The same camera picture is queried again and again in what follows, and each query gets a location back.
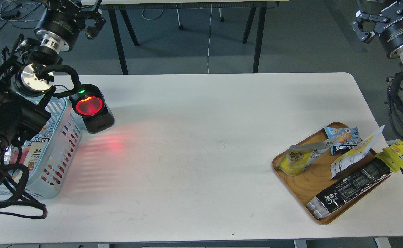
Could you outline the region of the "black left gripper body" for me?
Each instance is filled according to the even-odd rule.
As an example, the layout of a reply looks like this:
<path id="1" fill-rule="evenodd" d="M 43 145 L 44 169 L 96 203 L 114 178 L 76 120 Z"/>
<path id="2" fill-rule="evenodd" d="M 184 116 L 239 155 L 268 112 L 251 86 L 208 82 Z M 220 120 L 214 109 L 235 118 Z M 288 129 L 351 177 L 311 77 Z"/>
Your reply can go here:
<path id="1" fill-rule="evenodd" d="M 41 47 L 54 52 L 72 50 L 79 33 L 94 25 L 93 18 L 102 17 L 100 5 L 97 0 L 91 9 L 85 10 L 72 0 L 47 0 L 46 10 L 35 28 Z"/>

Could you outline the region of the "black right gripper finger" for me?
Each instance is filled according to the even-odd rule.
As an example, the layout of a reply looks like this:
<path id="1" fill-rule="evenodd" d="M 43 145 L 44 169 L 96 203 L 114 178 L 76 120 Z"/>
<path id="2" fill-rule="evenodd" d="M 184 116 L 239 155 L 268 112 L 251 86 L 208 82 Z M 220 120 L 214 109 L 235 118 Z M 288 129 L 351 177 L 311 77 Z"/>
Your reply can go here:
<path id="1" fill-rule="evenodd" d="M 359 41 L 369 44 L 376 38 L 377 34 L 374 31 L 375 22 L 373 21 L 352 21 L 351 27 L 357 35 Z"/>

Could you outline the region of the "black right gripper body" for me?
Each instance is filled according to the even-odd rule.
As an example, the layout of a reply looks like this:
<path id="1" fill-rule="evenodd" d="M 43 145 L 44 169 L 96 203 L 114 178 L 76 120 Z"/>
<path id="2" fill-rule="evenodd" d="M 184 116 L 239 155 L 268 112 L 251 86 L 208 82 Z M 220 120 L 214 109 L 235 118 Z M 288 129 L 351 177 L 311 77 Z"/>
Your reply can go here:
<path id="1" fill-rule="evenodd" d="M 374 31 L 389 59 L 403 59 L 403 0 L 395 0 L 378 14 L 369 14 L 357 0 L 357 21 L 375 22 Z"/>

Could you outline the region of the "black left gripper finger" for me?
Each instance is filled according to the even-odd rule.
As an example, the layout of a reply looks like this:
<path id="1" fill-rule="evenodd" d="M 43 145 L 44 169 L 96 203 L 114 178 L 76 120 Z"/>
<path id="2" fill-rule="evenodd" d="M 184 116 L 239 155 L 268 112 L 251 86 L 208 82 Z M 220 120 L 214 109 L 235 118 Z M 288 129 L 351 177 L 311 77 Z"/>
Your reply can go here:
<path id="1" fill-rule="evenodd" d="M 103 17 L 95 17 L 93 18 L 94 20 L 94 25 L 93 26 L 87 26 L 84 30 L 84 34 L 86 38 L 89 40 L 94 39 L 102 30 L 102 27 L 104 26 L 106 20 Z"/>

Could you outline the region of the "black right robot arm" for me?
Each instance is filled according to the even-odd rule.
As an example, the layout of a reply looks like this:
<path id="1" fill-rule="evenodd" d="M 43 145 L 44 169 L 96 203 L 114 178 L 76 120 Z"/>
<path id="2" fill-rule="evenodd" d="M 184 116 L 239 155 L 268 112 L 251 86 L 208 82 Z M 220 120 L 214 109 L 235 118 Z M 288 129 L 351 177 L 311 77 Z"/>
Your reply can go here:
<path id="1" fill-rule="evenodd" d="M 380 41 L 387 58 L 399 61 L 400 71 L 388 77 L 386 105 L 393 133 L 403 142 L 403 0 L 379 0 L 384 8 L 379 13 L 367 13 L 362 1 L 357 1 L 356 18 L 351 22 L 357 38 L 370 43 L 375 37 Z"/>

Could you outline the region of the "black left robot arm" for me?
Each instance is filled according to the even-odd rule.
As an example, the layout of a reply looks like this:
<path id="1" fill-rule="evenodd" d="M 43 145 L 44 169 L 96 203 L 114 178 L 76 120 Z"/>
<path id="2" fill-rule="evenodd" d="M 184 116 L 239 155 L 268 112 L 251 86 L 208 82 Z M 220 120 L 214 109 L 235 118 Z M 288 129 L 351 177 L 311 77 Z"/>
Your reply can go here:
<path id="1" fill-rule="evenodd" d="M 70 51 L 83 30 L 88 39 L 101 31 L 105 19 L 95 1 L 85 10 L 72 0 L 46 0 L 46 10 L 35 28 L 36 38 L 20 35 L 11 52 L 3 50 L 0 66 L 0 209 L 11 206 L 33 207 L 45 219 L 47 209 L 25 191 L 29 171 L 19 163 L 5 164 L 9 146 L 21 147 L 37 135 L 51 114 L 46 107 L 52 99 L 69 97 L 75 112 L 85 118 L 108 113 L 98 88 L 82 84 L 71 66 L 63 65 L 59 53 Z"/>

